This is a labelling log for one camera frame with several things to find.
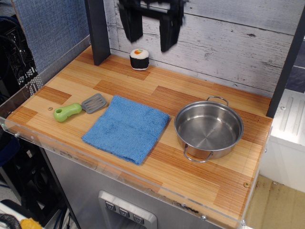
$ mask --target metal pot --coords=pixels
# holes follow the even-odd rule
[[[210,98],[222,99],[226,105],[209,101]],[[218,96],[183,107],[175,117],[174,127],[184,147],[183,155],[199,163],[230,153],[244,132],[240,116],[229,107],[227,100]],[[194,160],[186,155],[186,151],[204,160]]]

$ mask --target wooden floor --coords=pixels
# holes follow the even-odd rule
[[[245,221],[253,229],[304,229],[305,193],[259,176]]]

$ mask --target wooden backdrop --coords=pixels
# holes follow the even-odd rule
[[[131,44],[118,0],[104,4],[113,54],[128,58],[132,49],[146,49],[152,65],[272,97],[305,1],[187,0],[178,43],[166,53],[158,20],[143,17],[144,35]]]

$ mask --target wooden countertop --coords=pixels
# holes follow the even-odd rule
[[[126,162],[81,140],[107,108],[93,114],[82,111],[63,123],[53,118],[50,107],[80,103],[95,93],[101,93],[108,104],[117,94],[170,115],[168,125],[142,165]],[[229,101],[243,120],[244,135],[228,155],[194,163],[183,156],[173,126],[174,116],[183,106],[211,95]],[[205,214],[215,224],[235,228],[236,222],[242,220],[271,126],[272,119],[265,116],[269,103],[269,98],[154,66],[135,71],[128,59],[114,55],[95,66],[89,47],[8,120],[21,125],[21,135],[41,146],[59,149],[91,167],[116,173],[117,179],[141,185],[192,214]]]

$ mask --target black crate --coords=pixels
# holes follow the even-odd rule
[[[37,76],[37,70],[25,35],[19,27],[5,32],[4,51],[19,88]]]

